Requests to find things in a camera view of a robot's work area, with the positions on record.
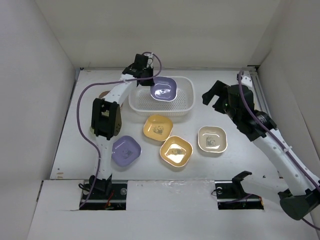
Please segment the pink brown square plate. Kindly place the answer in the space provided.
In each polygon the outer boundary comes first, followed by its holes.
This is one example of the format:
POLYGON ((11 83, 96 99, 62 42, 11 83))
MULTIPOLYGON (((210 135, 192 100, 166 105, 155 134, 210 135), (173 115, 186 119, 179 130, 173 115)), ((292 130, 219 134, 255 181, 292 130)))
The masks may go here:
POLYGON ((98 96, 98 98, 99 98, 99 99, 103 99, 108 93, 109 93, 109 91, 103 91, 103 92, 98 96))

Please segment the yellow plate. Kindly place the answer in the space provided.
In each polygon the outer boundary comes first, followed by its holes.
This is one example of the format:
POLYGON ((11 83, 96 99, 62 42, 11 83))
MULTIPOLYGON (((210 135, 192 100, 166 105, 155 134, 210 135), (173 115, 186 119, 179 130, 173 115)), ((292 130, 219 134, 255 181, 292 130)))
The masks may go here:
POLYGON ((159 150, 160 157, 175 168, 184 167, 193 154, 192 145, 183 138, 170 136, 159 150))
POLYGON ((168 117, 154 114, 147 118, 142 131, 146 137, 163 142, 170 137, 173 125, 168 117))

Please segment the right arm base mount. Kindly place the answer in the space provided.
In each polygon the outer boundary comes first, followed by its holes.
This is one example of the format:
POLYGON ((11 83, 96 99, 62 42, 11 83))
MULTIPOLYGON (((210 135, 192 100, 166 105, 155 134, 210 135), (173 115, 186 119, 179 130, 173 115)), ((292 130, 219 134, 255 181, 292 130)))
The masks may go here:
POLYGON ((211 195, 216 197, 219 210, 264 210, 262 198, 246 193, 231 180, 215 181, 211 195))

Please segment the cream plate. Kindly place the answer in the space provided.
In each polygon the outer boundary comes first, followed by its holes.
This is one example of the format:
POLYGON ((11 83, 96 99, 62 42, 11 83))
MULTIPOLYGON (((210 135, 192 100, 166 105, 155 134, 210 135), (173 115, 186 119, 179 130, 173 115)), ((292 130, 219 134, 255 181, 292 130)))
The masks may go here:
POLYGON ((228 147, 226 132, 218 126, 203 126, 198 130, 199 148, 207 153, 220 154, 228 147))

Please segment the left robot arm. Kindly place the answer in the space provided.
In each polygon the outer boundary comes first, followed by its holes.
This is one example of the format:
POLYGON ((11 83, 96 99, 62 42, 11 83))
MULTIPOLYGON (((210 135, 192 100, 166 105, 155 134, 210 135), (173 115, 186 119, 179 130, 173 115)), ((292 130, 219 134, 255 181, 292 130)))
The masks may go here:
POLYGON ((98 163, 89 178, 89 191, 100 198, 112 193, 112 149, 114 137, 122 128, 121 105, 138 85, 154 85, 154 58, 152 52, 136 54, 134 62, 122 71, 118 83, 105 97, 96 98, 92 103, 90 127, 97 143, 98 163))

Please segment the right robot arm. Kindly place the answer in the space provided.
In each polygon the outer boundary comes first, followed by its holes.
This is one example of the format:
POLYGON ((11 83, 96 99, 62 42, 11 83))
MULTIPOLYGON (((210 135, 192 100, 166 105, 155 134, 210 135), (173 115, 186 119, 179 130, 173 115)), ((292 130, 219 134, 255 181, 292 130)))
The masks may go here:
POLYGON ((272 118, 255 108, 254 94, 246 80, 247 76, 239 73, 235 85, 216 81, 202 95, 202 103, 208 105, 217 96, 212 108, 231 119, 237 130, 264 153, 280 177, 272 183, 264 177, 254 177, 250 171, 242 171, 231 180, 233 201, 256 195, 279 204, 290 218, 304 220, 320 205, 320 179, 286 143, 272 118))

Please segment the purple plate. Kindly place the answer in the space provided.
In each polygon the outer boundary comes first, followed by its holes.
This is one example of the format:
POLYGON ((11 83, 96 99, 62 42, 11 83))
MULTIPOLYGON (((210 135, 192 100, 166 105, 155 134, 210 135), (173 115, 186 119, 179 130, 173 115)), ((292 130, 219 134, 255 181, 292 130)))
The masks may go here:
POLYGON ((157 76, 153 79, 154 85, 150 87, 150 95, 153 99, 162 102, 172 102, 177 97, 177 83, 167 76, 157 76))
POLYGON ((113 143, 112 159, 119 167, 127 167, 140 157, 142 148, 131 136, 124 135, 113 143))

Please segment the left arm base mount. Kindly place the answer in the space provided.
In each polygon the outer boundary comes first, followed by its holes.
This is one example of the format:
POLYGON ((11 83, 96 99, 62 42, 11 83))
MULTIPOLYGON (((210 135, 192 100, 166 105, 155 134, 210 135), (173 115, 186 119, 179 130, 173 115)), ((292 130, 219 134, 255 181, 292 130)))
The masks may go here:
POLYGON ((124 211, 127 207, 127 183, 114 183, 108 196, 98 190, 93 190, 87 202, 89 184, 81 187, 82 195, 79 203, 80 210, 92 211, 124 211))

